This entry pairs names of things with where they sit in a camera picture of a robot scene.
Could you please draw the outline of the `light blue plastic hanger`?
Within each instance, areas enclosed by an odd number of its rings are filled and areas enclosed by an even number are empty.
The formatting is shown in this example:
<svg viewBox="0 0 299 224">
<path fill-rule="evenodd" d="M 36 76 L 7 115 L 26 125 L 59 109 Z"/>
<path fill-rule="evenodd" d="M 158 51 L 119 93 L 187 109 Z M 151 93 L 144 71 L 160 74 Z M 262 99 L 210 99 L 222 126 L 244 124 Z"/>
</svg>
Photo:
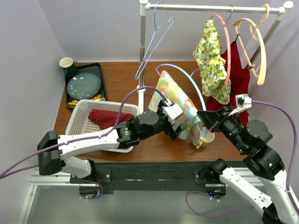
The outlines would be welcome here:
<svg viewBox="0 0 299 224">
<path fill-rule="evenodd" d="M 178 69 L 179 71 L 181 71 L 188 79 L 189 81 L 191 82 L 191 84 L 193 85 L 193 87 L 195 88 L 196 90 L 196 93 L 200 99 L 200 102 L 202 104 L 202 107 L 204 109 L 204 111 L 206 110 L 206 104 L 204 102 L 204 99 L 203 99 L 203 96 L 202 96 L 202 93 L 201 93 L 201 90 L 199 89 L 199 87 L 196 85 L 195 81 L 192 79 L 192 77 L 185 71 L 183 70 L 182 68 L 174 65 L 174 64 L 169 64 L 169 63 L 165 63 L 165 64 L 161 64 L 159 65 L 158 67 L 156 67 L 156 72 L 159 74 L 159 76 L 161 75 L 161 73 L 158 71 L 158 68 L 159 67 L 162 67 L 162 66 L 170 66 L 170 67 L 173 67 L 173 68 L 176 68 Z M 150 101 L 150 104 L 148 106 L 149 109 L 153 110 L 153 111 L 156 111 L 157 110 L 157 106 L 158 106 L 158 103 L 159 101 L 162 99 L 162 97 L 159 95 L 159 93 L 154 93 L 152 98 L 151 98 L 151 101 Z"/>
</svg>

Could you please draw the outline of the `pastel floral skirt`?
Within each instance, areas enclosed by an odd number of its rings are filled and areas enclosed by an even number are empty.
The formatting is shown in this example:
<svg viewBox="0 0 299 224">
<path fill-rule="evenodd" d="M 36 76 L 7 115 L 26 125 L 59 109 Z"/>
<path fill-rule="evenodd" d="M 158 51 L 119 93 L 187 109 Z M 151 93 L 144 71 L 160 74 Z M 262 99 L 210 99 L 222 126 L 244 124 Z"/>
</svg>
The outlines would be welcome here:
<svg viewBox="0 0 299 224">
<path fill-rule="evenodd" d="M 190 137 L 193 145 L 199 147 L 201 145 L 200 137 L 205 131 L 202 130 L 203 122 L 201 122 L 197 115 L 198 109 L 194 103 L 167 71 L 163 70 L 161 72 L 156 89 L 173 103 L 178 104 L 183 111 L 183 115 L 178 121 L 185 129 L 181 132 L 179 138 L 185 140 Z"/>
</svg>

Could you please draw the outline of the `red polka dot skirt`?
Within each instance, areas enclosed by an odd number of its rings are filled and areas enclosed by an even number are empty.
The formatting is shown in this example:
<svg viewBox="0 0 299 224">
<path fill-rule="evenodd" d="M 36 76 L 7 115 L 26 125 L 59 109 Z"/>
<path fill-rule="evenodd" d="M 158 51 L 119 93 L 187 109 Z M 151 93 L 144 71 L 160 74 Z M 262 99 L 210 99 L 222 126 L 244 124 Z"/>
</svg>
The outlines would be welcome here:
<svg viewBox="0 0 299 224">
<path fill-rule="evenodd" d="M 92 109 L 88 119 L 98 125 L 100 128 L 101 144 L 96 145 L 95 149 L 127 153 L 132 150 L 133 147 L 126 147 L 125 149 L 119 149 L 120 143 L 117 142 L 118 134 L 116 131 L 116 125 L 121 122 L 126 122 L 130 118 L 134 118 L 131 113 L 120 113 L 118 111 L 107 111 L 100 109 Z"/>
</svg>

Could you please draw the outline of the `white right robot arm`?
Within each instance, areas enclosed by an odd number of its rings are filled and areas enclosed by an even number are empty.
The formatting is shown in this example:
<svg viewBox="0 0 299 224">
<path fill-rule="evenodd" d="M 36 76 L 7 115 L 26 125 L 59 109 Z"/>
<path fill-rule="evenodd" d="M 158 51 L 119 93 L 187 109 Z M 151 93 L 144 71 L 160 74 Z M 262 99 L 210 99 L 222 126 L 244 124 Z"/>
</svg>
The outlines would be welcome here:
<svg viewBox="0 0 299 224">
<path fill-rule="evenodd" d="M 242 126 L 233 107 L 223 107 L 218 111 L 198 111 L 197 114 L 211 132 L 222 132 L 235 146 L 246 167 L 264 185 L 261 192 L 223 159 L 199 171 L 201 179 L 223 183 L 242 196 L 261 216 L 265 224 L 297 224 L 299 222 L 299 202 L 287 182 L 287 172 L 280 155 L 268 142 L 272 134 L 259 120 L 251 120 Z"/>
</svg>

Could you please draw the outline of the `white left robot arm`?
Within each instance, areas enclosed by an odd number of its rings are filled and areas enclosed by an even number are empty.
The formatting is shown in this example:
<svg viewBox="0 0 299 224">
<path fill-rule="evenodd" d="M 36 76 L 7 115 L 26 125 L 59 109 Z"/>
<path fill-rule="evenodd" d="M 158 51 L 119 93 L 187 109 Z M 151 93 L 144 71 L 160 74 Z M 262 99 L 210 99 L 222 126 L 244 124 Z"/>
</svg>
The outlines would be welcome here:
<svg viewBox="0 0 299 224">
<path fill-rule="evenodd" d="M 49 131 L 37 146 L 39 174 L 65 172 L 92 183 L 97 178 L 93 161 L 81 160 L 77 155 L 97 150 L 121 152 L 160 132 L 175 140 L 184 129 L 178 122 L 183 114 L 178 104 L 161 100 L 156 112 L 143 112 L 115 128 L 78 135 Z"/>
</svg>

